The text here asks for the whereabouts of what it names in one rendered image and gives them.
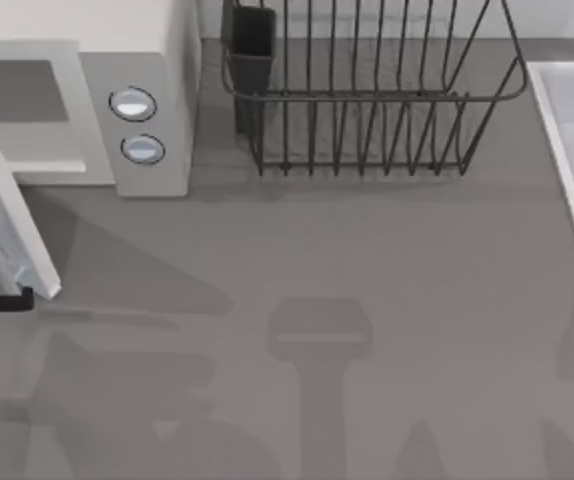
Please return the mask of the pale microwave oven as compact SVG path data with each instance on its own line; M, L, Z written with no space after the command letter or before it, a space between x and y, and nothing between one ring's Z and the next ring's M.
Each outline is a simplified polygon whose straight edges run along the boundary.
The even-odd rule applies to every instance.
M0 0L0 152L24 185L183 197L201 61L196 0ZM154 117L112 113L109 95L129 86L154 96ZM155 165L121 153L142 134L165 146Z

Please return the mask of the round grey microwave knob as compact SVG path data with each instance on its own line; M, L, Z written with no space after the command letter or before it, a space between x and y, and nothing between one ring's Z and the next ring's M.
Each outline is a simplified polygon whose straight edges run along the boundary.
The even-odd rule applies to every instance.
M120 149L126 159L137 165L155 165L166 154L164 144L156 137L146 134L123 139Z
M117 118L131 123L148 121L158 110L154 96L135 86L112 92L108 104Z

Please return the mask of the black cutlery holder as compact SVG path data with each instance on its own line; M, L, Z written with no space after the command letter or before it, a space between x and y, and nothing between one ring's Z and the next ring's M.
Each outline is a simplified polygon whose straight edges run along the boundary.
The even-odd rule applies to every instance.
M275 58L277 14L266 6L242 5L239 0L223 0L221 40L228 53L228 68L233 81L235 131L252 131L256 101L247 96L264 97L269 90Z

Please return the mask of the white microwave door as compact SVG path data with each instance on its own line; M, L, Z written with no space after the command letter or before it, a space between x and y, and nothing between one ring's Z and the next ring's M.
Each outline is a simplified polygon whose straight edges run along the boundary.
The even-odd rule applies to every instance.
M1 152L0 284L9 294L29 287L48 300L62 289L61 278Z

